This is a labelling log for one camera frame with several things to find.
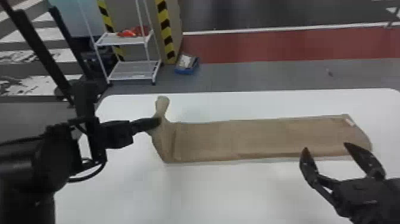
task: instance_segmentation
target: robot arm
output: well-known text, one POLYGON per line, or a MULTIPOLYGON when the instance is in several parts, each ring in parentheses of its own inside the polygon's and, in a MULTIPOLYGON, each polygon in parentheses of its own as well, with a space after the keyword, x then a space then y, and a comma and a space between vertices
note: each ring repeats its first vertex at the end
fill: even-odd
POLYGON ((91 83, 73 86, 77 118, 48 126, 39 136, 0 144, 0 223, 55 223, 57 191, 67 182, 100 173, 107 162, 106 149, 130 145, 133 135, 160 124, 156 118, 100 123, 95 116, 95 88, 91 83), (87 136, 91 158, 82 158, 71 134, 75 128, 87 136), (89 175, 75 177, 94 168, 89 175))
POLYGON ((400 223, 400 179, 385 179, 385 170, 371 152, 354 144, 344 145, 366 177, 338 181, 321 175, 305 148, 300 170, 307 183, 338 215, 349 218, 354 224, 400 223))

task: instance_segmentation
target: white floor line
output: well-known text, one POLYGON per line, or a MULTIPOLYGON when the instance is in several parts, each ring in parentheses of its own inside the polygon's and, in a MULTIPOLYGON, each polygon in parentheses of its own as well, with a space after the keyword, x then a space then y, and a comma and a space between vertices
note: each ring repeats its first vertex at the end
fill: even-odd
MULTIPOLYGON (((366 27, 385 27, 388 22, 377 23, 352 23, 352 24, 333 24, 333 25, 317 25, 317 26, 289 26, 289 27, 263 27, 236 30, 204 30, 194 32, 183 32, 183 35, 214 35, 224 33, 260 33, 260 32, 279 32, 279 31, 296 31, 296 30, 320 30, 320 29, 344 29, 344 28, 366 28, 366 27)), ((393 26, 399 26, 400 22, 394 22, 393 26)))
MULTIPOLYGON (((64 40, 63 34, 57 27, 49 28, 38 28, 35 29, 39 34, 42 41, 58 41, 64 40)), ((13 42, 25 42, 24 37, 19 30, 16 30, 9 35, 0 39, 0 43, 13 43, 13 42)))
MULTIPOLYGON (((387 8, 386 10, 393 14, 396 11, 396 7, 387 8)), ((400 11, 397 13, 397 17, 400 18, 400 11)))
MULTIPOLYGON (((70 48, 50 49, 50 54, 57 63, 76 62, 70 48)), ((31 63, 38 60, 32 50, 24 51, 0 51, 0 64, 31 63)))
MULTIPOLYGON (((24 2, 19 3, 13 7, 14 10, 27 10, 28 8, 42 2, 43 0, 26 0, 24 2)), ((8 19, 8 15, 5 11, 0 13, 0 22, 8 19)))
MULTIPOLYGON (((67 80, 79 79, 81 74, 66 75, 67 80)), ((0 85, 7 85, 7 81, 0 81, 0 85)), ((54 95, 56 84, 51 76, 30 76, 19 80, 18 85, 11 85, 1 96, 51 96, 54 95)))
POLYGON ((33 20, 34 22, 41 22, 41 21, 54 21, 53 16, 50 15, 49 12, 44 13, 33 20))

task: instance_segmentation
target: floor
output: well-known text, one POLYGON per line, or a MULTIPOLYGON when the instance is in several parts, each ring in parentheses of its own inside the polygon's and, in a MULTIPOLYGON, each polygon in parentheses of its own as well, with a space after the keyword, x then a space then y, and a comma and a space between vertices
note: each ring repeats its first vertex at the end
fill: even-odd
MULTIPOLYGON (((12 0, 15 10, 28 15, 67 80, 79 79, 82 70, 48 10, 46 0, 12 0)), ((0 11, 0 102, 8 96, 54 95, 57 87, 38 57, 4 11, 0 11)))
POLYGON ((385 8, 397 5, 398 1, 180 0, 179 3, 183 31, 192 32, 382 22, 394 18, 385 8))
MULTIPOLYGON (((396 1, 302 0, 304 4, 296 0, 235 1, 237 4, 182 0, 181 14, 186 18, 184 30, 304 26, 323 24, 324 21, 356 23, 362 18, 366 22, 385 21, 393 17, 398 19, 392 15, 391 8, 396 1), (242 22, 241 18, 250 12, 254 12, 254 15, 242 22), (198 22, 191 20, 192 13, 197 13, 201 19, 198 22), (295 19, 282 16, 288 13, 294 14, 295 19)), ((12 3, 14 7, 27 11, 66 75, 79 76, 79 67, 66 48, 59 30, 55 28, 54 21, 46 13, 45 3, 41 0, 12 0, 12 3)), ((0 13, 0 26, 6 23, 9 20, 0 13)), ((25 95, 51 95, 52 92, 48 90, 54 87, 50 86, 51 81, 37 58, 13 29, 4 32, 0 29, 2 90, 12 92, 10 83, 31 86, 27 82, 33 82, 37 86, 48 86, 43 92, 41 88, 27 88, 23 93, 16 91, 15 94, 22 95, 21 98, 0 97, 0 124, 5 127, 0 141, 36 135, 42 133, 46 125, 74 117, 74 110, 68 108, 66 102, 44 102, 49 98, 30 98, 39 102, 26 102, 25 95)), ((182 50, 201 58, 201 66, 195 74, 177 75, 173 72, 173 66, 164 66, 156 86, 148 82, 117 82, 103 97, 114 94, 287 89, 394 88, 400 91, 399 36, 399 29, 382 27, 185 36, 182 50)))

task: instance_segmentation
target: folded fabric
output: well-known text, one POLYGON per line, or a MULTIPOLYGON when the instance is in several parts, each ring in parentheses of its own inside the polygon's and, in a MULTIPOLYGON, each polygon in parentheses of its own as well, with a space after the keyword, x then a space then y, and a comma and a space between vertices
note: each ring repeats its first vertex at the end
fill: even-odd
POLYGON ((158 97, 154 117, 161 124, 148 133, 166 163, 249 158, 346 155, 344 142, 371 150, 367 135, 347 114, 281 119, 228 120, 210 123, 169 122, 167 97, 158 97))

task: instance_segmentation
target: cable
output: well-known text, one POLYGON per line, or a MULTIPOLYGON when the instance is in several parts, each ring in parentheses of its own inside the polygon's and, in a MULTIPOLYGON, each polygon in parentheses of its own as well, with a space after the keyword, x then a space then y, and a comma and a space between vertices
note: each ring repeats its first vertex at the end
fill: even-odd
POLYGON ((80 130, 82 133, 85 135, 88 135, 88 132, 81 126, 81 125, 75 125, 76 129, 80 130))
POLYGON ((82 176, 80 178, 69 178, 68 183, 76 183, 76 182, 88 180, 88 179, 96 176, 97 174, 99 174, 104 169, 104 167, 105 167, 105 163, 101 163, 99 168, 97 168, 93 173, 86 175, 86 176, 82 176))
POLYGON ((26 137, 26 138, 18 138, 10 141, 5 141, 0 143, 1 146, 5 145, 14 145, 14 144, 20 144, 20 143, 26 143, 26 142, 32 142, 32 141, 37 141, 43 139, 42 136, 31 136, 31 137, 26 137))

